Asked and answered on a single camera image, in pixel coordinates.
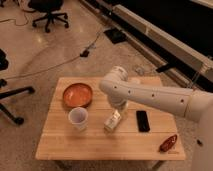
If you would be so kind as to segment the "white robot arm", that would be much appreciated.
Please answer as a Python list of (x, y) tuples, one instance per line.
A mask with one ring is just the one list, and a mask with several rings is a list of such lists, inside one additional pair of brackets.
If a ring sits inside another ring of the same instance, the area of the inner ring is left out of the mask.
[(133, 101), (197, 122), (191, 171), (213, 171), (213, 93), (129, 82), (120, 66), (114, 66), (101, 79), (99, 88), (113, 108)]

